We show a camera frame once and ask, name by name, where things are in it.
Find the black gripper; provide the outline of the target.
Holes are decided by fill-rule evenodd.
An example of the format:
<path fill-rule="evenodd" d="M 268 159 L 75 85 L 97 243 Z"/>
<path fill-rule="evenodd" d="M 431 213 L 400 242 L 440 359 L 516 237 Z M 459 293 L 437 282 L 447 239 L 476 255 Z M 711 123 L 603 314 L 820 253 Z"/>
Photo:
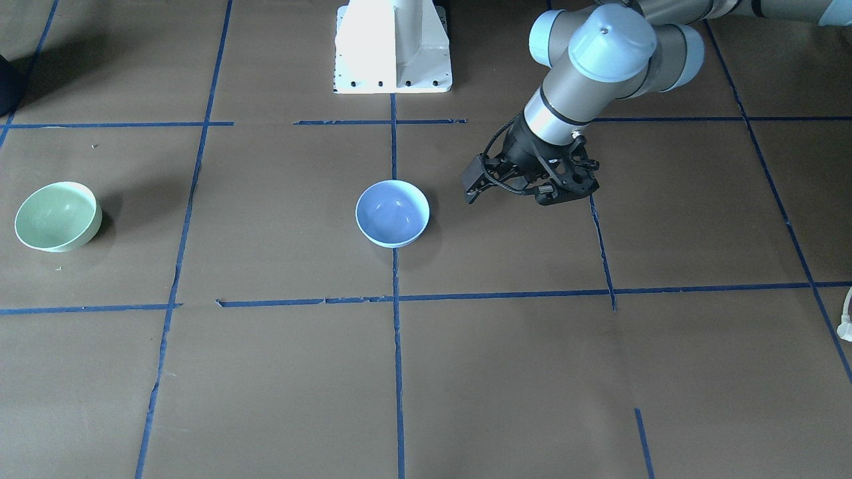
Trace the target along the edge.
<path fill-rule="evenodd" d="M 541 162 L 552 148 L 526 122 L 511 122 L 505 128 L 502 150 L 497 156 L 496 177 L 488 163 L 491 158 L 486 154 L 476 155 L 463 171 L 461 183 L 466 204 L 474 203 L 496 181 L 507 190 L 552 190 L 550 173 Z"/>

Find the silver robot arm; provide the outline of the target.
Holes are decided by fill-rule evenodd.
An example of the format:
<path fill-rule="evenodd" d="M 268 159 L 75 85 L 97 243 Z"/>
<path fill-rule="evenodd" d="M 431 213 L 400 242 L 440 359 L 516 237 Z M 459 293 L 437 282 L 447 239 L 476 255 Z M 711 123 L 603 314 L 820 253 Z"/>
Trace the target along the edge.
<path fill-rule="evenodd" d="M 850 25 L 849 1 L 597 1 L 539 15 L 529 51 L 548 68 L 523 111 L 466 167 L 466 203 L 501 188 L 542 206 L 581 200 L 599 188 L 584 130 L 612 102 L 690 82 L 705 61 L 694 24 L 725 15 Z"/>

